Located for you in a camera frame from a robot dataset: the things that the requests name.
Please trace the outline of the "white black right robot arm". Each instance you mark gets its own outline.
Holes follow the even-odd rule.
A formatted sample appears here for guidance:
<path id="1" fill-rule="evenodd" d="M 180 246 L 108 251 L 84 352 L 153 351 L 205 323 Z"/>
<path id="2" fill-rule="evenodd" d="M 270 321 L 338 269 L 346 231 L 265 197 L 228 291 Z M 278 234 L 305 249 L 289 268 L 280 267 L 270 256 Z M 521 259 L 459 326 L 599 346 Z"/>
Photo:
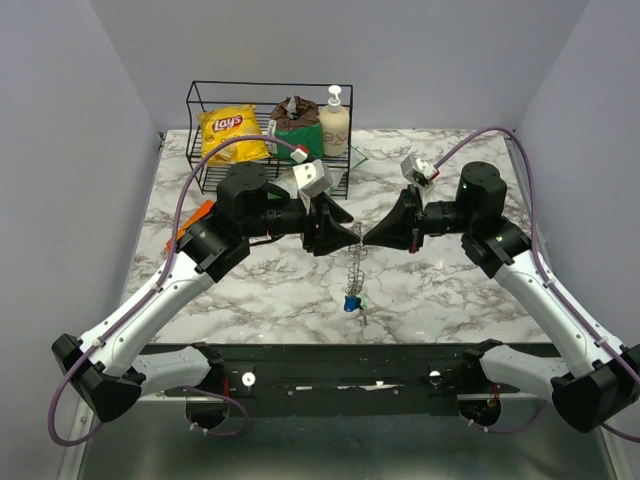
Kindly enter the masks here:
<path id="1" fill-rule="evenodd" d="M 504 214 L 507 185 L 499 170 L 471 162 L 452 201 L 430 202 L 438 170 L 414 157 L 401 164 L 409 185 L 365 237 L 368 246 L 417 252 L 426 236 L 458 234 L 466 256 L 510 292 L 555 346 L 537 357 L 496 340 L 464 352 L 447 383 L 474 392 L 506 384 L 551 403 L 575 430 L 589 433 L 639 398 L 639 349 L 625 346 L 553 278 L 530 237 Z"/>

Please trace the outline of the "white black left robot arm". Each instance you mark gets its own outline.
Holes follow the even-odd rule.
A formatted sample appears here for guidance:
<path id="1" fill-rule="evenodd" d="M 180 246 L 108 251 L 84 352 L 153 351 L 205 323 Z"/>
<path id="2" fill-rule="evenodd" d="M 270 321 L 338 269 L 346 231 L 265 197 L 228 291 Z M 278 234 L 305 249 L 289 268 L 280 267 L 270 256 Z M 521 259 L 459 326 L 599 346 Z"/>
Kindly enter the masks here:
<path id="1" fill-rule="evenodd" d="M 171 243 L 146 284 L 95 327 L 54 341 L 65 377 L 101 422 L 119 418 L 144 395 L 178 387 L 209 395 L 220 387 L 218 361 L 202 347 L 142 351 L 183 307 L 247 258 L 259 238 L 297 234 L 314 256 L 357 243 L 345 227 L 352 216 L 328 195 L 334 170 L 315 160 L 292 171 L 294 196 L 269 182 L 258 163 L 232 166 L 213 206 Z"/>

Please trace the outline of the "metal disc keyring organizer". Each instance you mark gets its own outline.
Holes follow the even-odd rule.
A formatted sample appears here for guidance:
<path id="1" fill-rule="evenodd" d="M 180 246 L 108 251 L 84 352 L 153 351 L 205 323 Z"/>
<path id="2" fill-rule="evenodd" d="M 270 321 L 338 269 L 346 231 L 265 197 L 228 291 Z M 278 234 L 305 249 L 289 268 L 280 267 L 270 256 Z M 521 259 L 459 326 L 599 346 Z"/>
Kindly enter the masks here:
<path id="1" fill-rule="evenodd" d="M 363 244 L 363 226 L 361 222 L 355 222 L 351 226 L 351 232 L 354 233 L 358 240 L 355 244 L 348 247 L 350 265 L 347 275 L 347 287 L 345 293 L 347 296 L 358 296 L 363 288 L 365 274 L 361 269 L 361 263 L 366 258 L 367 251 Z"/>

